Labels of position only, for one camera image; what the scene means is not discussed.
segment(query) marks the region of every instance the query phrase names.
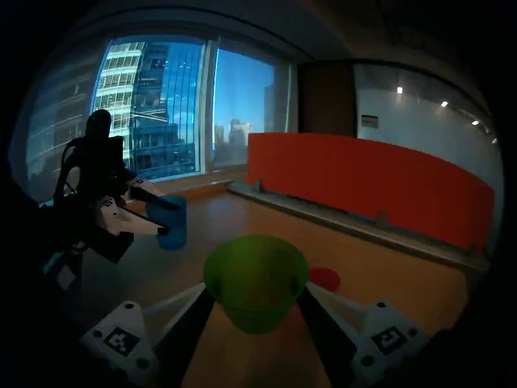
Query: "office building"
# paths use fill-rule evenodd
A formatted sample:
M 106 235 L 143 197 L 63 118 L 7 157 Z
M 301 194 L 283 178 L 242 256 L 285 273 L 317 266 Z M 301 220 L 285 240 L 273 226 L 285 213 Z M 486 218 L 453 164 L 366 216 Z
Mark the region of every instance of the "office building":
M 123 43 L 113 45 L 105 60 L 94 108 L 110 111 L 110 135 L 124 137 L 126 166 L 143 178 L 198 171 L 194 101 L 189 98 L 196 87 L 191 81 L 198 60 L 195 48 L 171 42 Z M 194 70 L 197 77 L 197 64 Z

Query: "red dot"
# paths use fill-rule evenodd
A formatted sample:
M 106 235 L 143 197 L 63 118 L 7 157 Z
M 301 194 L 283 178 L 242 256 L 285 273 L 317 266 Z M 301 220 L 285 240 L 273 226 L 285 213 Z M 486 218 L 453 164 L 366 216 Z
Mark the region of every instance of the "red dot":
M 337 291 L 341 284 L 339 276 L 330 268 L 311 268 L 309 270 L 309 280 L 331 292 Z

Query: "sky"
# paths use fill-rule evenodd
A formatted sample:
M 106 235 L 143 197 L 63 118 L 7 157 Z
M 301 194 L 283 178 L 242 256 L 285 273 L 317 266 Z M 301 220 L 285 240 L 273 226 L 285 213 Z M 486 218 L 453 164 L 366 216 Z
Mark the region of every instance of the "sky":
M 231 119 L 251 123 L 252 132 L 264 130 L 264 89 L 274 82 L 273 66 L 234 52 L 219 50 L 216 67 L 214 124 Z

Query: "green cup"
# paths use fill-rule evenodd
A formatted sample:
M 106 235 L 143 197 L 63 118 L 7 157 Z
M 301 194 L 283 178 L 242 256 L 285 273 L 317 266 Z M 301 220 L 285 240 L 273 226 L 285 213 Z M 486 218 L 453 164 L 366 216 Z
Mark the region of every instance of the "green cup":
M 204 282 L 238 329 L 265 334 L 286 317 L 308 273 L 303 254 L 294 246 L 251 235 L 219 246 L 205 263 Z

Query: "orange partition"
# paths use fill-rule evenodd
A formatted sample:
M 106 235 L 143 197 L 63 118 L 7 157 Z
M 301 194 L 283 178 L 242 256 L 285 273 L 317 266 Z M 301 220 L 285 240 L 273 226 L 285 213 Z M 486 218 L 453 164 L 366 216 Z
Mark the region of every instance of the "orange partition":
M 494 190 L 434 156 L 392 144 L 313 133 L 254 133 L 248 183 L 377 218 L 463 249 L 485 246 Z

